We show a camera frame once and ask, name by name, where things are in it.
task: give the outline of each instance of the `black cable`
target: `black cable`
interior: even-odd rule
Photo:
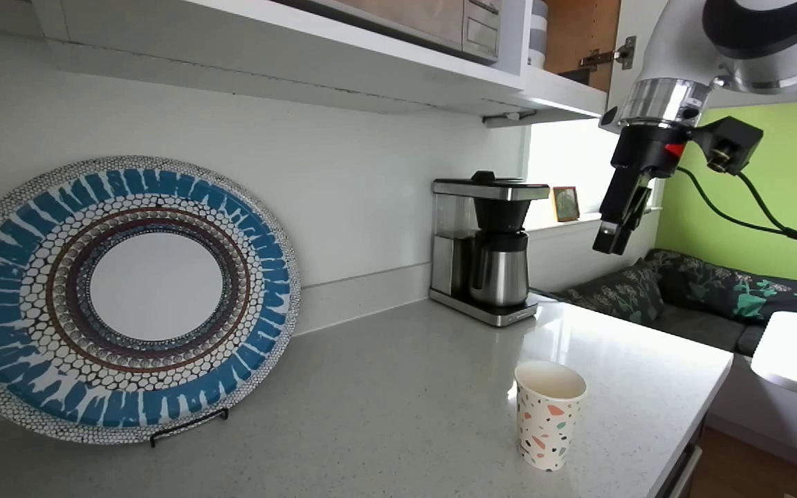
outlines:
[[[759,203],[760,214],[787,236],[797,242],[797,231],[781,225],[774,220],[774,214],[770,214],[767,203],[760,200],[759,188],[754,186],[754,180],[747,174],[738,174],[738,180],[749,188],[754,200]]]
[[[694,188],[698,188],[698,193],[702,198],[702,203],[705,203],[718,215],[722,215],[726,222],[738,225],[738,227],[747,227],[747,231],[759,231],[759,233],[783,236],[783,231],[760,227],[760,225],[749,225],[749,222],[742,222],[742,220],[729,215],[726,210],[719,210],[719,207],[705,198],[701,180],[698,180],[688,170],[679,166],[679,171],[684,171],[684,174],[694,184]]]

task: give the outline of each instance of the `couch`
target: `couch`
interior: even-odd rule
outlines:
[[[633,265],[550,296],[734,352],[734,372],[708,413],[711,427],[797,463],[797,394],[749,372],[770,316],[797,314],[797,279],[654,250]]]

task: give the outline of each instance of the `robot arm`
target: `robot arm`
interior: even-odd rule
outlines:
[[[760,130],[737,119],[698,127],[713,87],[778,95],[797,90],[797,0],[670,0],[626,110],[604,127],[619,130],[615,178],[601,206],[597,251],[623,254],[654,178],[670,178],[688,141],[718,171],[742,171]]]

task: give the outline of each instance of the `green wall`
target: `green wall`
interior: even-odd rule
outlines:
[[[711,110],[701,124],[722,116],[737,116],[765,130],[745,174],[755,184],[770,210],[797,231],[797,105]],[[688,146],[680,163],[698,174],[711,203],[726,214],[767,225],[742,180],[711,171],[698,146]],[[797,242],[722,222],[684,174],[666,180],[655,246],[718,265],[797,279]]]

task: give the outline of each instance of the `pillow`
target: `pillow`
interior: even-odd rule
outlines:
[[[646,326],[654,326],[664,314],[658,275],[651,264],[636,264],[585,285],[574,285],[556,300]]]

